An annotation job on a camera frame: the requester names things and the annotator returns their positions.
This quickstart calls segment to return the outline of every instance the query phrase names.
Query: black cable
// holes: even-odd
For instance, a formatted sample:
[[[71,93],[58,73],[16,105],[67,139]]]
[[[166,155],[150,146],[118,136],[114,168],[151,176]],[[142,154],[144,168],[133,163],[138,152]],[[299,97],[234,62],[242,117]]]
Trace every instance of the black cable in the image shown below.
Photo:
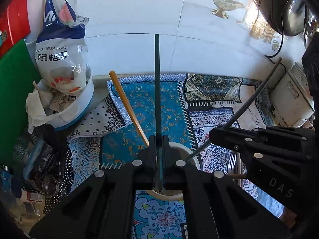
[[[278,49],[278,51],[273,54],[272,56],[268,56],[268,55],[264,55],[266,58],[268,58],[273,64],[275,64],[274,61],[272,61],[272,58],[274,58],[275,56],[277,56],[280,51],[281,51],[281,48],[282,48],[282,45],[284,43],[284,22],[283,22],[283,19],[282,19],[282,11],[284,10],[285,6],[287,5],[288,3],[288,0],[286,2],[286,4],[283,6],[282,10],[281,10],[281,26],[282,26],[282,32],[281,32],[281,43],[280,43],[280,47]],[[273,6],[271,8],[271,17],[273,17]],[[280,63],[281,65],[283,65],[284,69],[285,69],[285,73],[283,74],[283,76],[281,76],[281,78],[279,79],[279,81],[277,82],[277,84],[275,85],[275,87],[280,83],[281,79],[285,76],[285,74],[287,73],[287,68],[286,66],[283,64],[283,63]]]

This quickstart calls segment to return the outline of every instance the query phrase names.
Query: blue rim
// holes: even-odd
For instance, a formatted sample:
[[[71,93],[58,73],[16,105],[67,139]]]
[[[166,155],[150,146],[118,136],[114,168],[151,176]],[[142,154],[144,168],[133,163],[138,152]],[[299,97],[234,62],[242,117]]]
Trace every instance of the blue rim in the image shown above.
[[[89,107],[90,104],[91,104],[92,98],[91,98],[89,104],[87,105],[87,107],[84,109],[84,111],[82,111],[82,113],[81,113],[79,116],[77,116],[74,120],[72,120],[70,123],[68,123],[68,124],[66,124],[66,125],[64,125],[64,126],[55,127],[54,130],[55,130],[55,131],[60,131],[60,130],[66,129],[66,128],[72,126],[73,124],[75,124],[80,118],[82,118],[82,116],[84,115],[84,113],[87,111],[88,107]]]

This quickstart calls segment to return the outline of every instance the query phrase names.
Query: white appliance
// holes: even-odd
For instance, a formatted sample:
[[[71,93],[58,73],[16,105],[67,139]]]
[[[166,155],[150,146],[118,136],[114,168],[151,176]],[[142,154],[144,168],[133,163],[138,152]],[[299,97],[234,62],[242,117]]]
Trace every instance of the white appliance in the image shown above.
[[[295,62],[270,94],[272,113],[281,126],[301,127],[315,112],[306,74]]]

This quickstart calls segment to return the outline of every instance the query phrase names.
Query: white tile wall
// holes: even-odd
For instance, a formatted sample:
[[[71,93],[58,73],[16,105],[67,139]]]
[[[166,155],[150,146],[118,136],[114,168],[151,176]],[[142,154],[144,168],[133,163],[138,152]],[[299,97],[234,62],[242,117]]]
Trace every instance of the white tile wall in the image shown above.
[[[236,23],[246,9],[227,12],[225,20],[211,14],[214,8],[212,0],[78,0],[78,14],[90,18],[86,41],[93,74],[153,73],[154,34],[159,33],[163,72],[264,79],[272,68],[264,54],[274,51]],[[297,36],[284,43],[280,55],[289,67],[304,51]]]
[[[86,37],[118,33],[176,35],[183,0],[78,0],[90,18]]]
[[[42,30],[44,4],[45,0],[27,0],[31,33],[26,37],[26,43],[36,40]]]
[[[170,71],[260,79],[266,77],[272,67],[266,58],[231,50],[226,45],[177,37]]]

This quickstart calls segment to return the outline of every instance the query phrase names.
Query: paisley pattern fabric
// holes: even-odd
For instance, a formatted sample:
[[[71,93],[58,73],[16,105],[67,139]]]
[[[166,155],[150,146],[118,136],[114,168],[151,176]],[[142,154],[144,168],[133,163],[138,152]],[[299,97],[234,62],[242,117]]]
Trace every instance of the paisley pattern fabric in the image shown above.
[[[153,198],[145,191],[137,191],[133,218],[134,239],[185,238],[183,201],[163,201]]]
[[[187,102],[241,102],[239,89],[243,78],[189,73],[184,85]]]
[[[161,82],[162,135],[168,135],[171,142],[192,148],[177,84],[177,82]],[[155,135],[155,83],[131,83],[123,84],[122,87],[146,137]],[[139,150],[143,148],[144,143],[134,125],[126,125],[103,137],[102,163],[125,164],[134,160]]]
[[[258,88],[258,86],[261,84],[261,82],[256,81],[255,87],[256,89]],[[270,102],[270,98],[269,98],[269,94],[267,92],[267,89],[264,88],[261,93],[257,96],[256,100],[255,100],[255,105],[259,111],[259,114],[263,120],[263,122],[267,125],[267,126],[273,126],[274,123],[272,121],[272,118],[269,115],[270,112],[270,108],[271,108],[271,102]]]
[[[86,178],[98,170],[100,138],[80,137],[70,140],[68,144],[73,158],[74,181],[71,191],[74,191]]]
[[[257,186],[253,184],[250,180],[242,180],[242,188],[254,199],[259,200]]]
[[[225,124],[233,114],[231,107],[211,109],[202,112],[189,112],[197,146],[201,146],[208,140],[208,133],[212,128]],[[232,126],[239,128],[237,121]],[[231,154],[232,152],[229,149],[213,144],[209,145],[201,152],[203,171],[212,173],[219,170],[228,173],[227,166]]]
[[[75,137],[101,137],[125,126],[125,123],[116,109],[110,95],[88,112],[68,139]]]
[[[185,73],[168,73],[168,74],[161,74],[160,81],[161,82],[178,82],[184,81],[186,78]],[[155,82],[155,75],[153,74],[141,74],[135,76],[129,76],[120,78],[119,82],[121,85],[128,84],[128,83],[142,83],[142,82]],[[113,100],[118,112],[120,113],[121,117],[123,118],[126,124],[132,123],[132,120],[127,113],[121,99],[119,98],[117,92],[115,91],[115,87],[113,81],[107,82],[108,91],[110,92],[111,99]]]

